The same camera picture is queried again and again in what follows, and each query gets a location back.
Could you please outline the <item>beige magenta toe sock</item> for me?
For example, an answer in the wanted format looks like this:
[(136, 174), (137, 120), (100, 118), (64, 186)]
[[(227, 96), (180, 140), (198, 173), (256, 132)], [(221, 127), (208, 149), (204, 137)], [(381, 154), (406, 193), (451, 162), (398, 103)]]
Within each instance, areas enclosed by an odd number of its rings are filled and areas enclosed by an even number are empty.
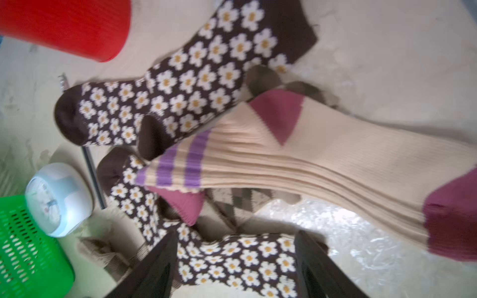
[(477, 148), (274, 89), (140, 170), (154, 190), (265, 188), (323, 199), (442, 257), (477, 259)]

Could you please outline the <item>brown argyle sock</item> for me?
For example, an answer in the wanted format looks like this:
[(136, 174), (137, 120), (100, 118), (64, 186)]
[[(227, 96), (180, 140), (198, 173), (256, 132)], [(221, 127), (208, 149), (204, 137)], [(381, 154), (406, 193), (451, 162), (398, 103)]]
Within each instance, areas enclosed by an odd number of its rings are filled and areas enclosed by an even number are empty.
[(301, 200), (298, 194), (261, 188), (215, 188), (207, 189), (206, 194), (235, 228), (246, 223), (269, 202), (282, 200), (293, 205)]

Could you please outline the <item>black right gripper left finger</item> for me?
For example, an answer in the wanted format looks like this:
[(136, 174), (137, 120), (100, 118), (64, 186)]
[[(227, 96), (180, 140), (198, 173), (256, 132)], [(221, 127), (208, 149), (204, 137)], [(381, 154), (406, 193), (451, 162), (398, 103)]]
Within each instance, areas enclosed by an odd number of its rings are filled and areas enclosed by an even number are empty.
[(178, 235), (170, 232), (109, 294), (109, 298), (168, 298), (176, 272)]

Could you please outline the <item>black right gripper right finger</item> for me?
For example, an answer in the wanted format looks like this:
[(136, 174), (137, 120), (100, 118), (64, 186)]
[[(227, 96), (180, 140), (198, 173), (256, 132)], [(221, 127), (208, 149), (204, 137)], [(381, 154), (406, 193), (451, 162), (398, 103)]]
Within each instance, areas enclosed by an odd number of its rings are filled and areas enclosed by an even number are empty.
[(301, 298), (368, 298), (328, 256), (328, 246), (307, 232), (295, 233), (298, 292)]

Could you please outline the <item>beige purple striped sock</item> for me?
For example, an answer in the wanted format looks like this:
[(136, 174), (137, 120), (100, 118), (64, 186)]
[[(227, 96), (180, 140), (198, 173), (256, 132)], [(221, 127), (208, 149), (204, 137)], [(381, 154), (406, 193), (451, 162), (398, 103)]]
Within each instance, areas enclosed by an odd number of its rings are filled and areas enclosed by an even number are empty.
[(164, 198), (188, 226), (194, 226), (196, 224), (205, 202), (206, 195), (203, 191), (170, 191), (152, 186), (146, 186), (145, 188)]

